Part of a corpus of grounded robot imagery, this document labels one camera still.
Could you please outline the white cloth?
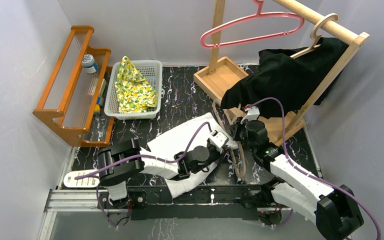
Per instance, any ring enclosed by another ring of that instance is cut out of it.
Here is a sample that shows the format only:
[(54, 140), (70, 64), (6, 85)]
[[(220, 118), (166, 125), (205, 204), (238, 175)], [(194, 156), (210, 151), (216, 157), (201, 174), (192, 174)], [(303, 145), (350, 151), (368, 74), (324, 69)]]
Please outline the white cloth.
[(174, 173), (164, 173), (172, 198), (190, 192), (216, 168), (220, 153), (210, 144), (212, 131), (223, 132), (211, 113), (188, 120), (148, 142), (151, 160), (158, 166), (172, 167)]

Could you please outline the black skirt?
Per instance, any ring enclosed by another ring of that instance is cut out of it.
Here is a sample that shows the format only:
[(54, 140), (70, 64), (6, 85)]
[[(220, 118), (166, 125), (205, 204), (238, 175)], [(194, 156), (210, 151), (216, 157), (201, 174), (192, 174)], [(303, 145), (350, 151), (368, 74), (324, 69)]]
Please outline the black skirt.
[(348, 48), (348, 44), (333, 37), (321, 38), (318, 45), (297, 58), (292, 55), (300, 48), (259, 51), (257, 70), (224, 93), (221, 108), (251, 105), (264, 99), (257, 107), (266, 119), (299, 110)]

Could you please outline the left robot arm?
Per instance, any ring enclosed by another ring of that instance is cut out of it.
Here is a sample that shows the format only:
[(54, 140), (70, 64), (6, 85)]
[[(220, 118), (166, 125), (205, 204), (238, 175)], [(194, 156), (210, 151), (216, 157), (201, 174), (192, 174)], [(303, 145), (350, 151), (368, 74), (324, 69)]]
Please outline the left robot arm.
[(168, 150), (154, 155), (142, 149), (136, 140), (128, 140), (100, 150), (98, 169), (92, 173), (110, 194), (110, 202), (117, 208), (129, 203), (127, 181), (137, 174), (157, 175), (165, 179), (172, 198), (195, 189), (215, 170), (218, 161), (238, 144), (221, 132), (214, 136), (196, 136), (185, 150), (176, 151), (174, 143)]

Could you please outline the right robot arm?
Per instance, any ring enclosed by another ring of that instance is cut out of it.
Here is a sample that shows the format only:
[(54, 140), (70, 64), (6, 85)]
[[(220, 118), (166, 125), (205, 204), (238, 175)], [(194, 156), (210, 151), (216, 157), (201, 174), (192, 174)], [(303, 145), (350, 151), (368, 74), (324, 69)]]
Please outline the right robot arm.
[(261, 187), (266, 206), (290, 207), (314, 223), (326, 240), (344, 240), (364, 225), (353, 191), (344, 184), (323, 182), (292, 160), (283, 148), (269, 141), (263, 122), (237, 120), (228, 132), (251, 151), (259, 166), (275, 176)]

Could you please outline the pink hanger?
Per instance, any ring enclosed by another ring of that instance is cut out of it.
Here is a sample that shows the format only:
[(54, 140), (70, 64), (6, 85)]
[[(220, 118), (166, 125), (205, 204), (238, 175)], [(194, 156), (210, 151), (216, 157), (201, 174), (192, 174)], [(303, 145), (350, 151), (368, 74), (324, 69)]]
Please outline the pink hanger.
[(263, 0), (254, 0), (254, 13), (224, 23), (216, 23), (205, 31), (200, 45), (205, 49), (225, 48), (293, 35), (305, 20), (291, 11), (266, 11)]

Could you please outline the wooden clothes rack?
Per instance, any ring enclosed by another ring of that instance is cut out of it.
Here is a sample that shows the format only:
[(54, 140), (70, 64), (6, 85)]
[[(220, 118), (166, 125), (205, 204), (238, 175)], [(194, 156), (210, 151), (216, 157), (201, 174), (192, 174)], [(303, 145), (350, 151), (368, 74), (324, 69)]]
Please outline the wooden clothes rack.
[[(264, 12), (255, 2), (254, 14), (223, 22), (225, 2), (215, 2), (212, 28), (200, 37), (210, 49), (209, 65), (194, 74), (194, 81), (223, 109), (242, 118), (255, 114), (265, 124), (269, 140), (280, 145), (305, 125), (304, 115), (320, 105), (332, 90), (345, 66), (369, 38), (338, 23), (338, 15), (322, 15), (296, 0), (280, 0), (285, 11)], [(297, 27), (267, 35), (221, 42), (221, 31), (239, 23), (262, 18), (296, 19)], [(305, 22), (313, 25), (311, 44), (298, 49), (265, 49), (259, 52), (256, 72), (246, 73), (219, 49), (298, 32)]]

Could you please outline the yellow green patterned cloth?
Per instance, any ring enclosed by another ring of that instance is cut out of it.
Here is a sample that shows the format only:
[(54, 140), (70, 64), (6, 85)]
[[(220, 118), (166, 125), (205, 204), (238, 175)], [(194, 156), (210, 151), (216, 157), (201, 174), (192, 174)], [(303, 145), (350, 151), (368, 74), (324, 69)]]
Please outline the yellow green patterned cloth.
[(122, 114), (145, 113), (157, 107), (157, 91), (127, 56), (120, 61), (114, 86), (118, 111)]

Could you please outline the white plastic basket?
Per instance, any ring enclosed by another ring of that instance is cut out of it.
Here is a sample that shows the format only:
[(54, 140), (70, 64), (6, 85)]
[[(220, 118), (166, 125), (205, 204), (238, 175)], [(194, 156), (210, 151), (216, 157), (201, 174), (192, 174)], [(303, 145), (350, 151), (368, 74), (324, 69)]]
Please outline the white plastic basket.
[(158, 60), (124, 56), (112, 67), (104, 113), (118, 120), (154, 119), (161, 109), (162, 70)]

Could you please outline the orange wooden shelf rack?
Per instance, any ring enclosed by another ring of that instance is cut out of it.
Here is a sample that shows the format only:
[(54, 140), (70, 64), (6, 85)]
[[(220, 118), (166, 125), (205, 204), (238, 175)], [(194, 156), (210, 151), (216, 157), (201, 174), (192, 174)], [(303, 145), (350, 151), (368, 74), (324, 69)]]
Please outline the orange wooden shelf rack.
[[(90, 46), (94, 28), (74, 25), (49, 76), (33, 115), (72, 147), (107, 147), (110, 144), (114, 117), (104, 116), (97, 126), (101, 110), (96, 109), (101, 90), (107, 87), (105, 75), (111, 50)], [(98, 71), (88, 74), (82, 59), (91, 54)]]

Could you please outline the small white blue jar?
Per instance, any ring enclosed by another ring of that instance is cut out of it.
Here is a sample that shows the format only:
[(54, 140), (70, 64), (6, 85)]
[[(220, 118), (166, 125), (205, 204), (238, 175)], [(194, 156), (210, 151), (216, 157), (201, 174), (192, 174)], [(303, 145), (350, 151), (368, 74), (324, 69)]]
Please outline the small white blue jar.
[(87, 74), (94, 74), (99, 70), (95, 58), (91, 54), (85, 54), (81, 61), (82, 68)]

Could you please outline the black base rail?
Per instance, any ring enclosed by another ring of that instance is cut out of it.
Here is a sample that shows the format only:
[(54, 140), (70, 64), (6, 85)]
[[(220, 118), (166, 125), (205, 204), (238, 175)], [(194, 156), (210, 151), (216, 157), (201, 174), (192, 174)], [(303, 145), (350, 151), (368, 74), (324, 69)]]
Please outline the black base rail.
[(172, 198), (167, 186), (128, 186), (134, 200), (132, 219), (257, 220), (258, 209), (270, 207), (260, 185), (200, 185)]

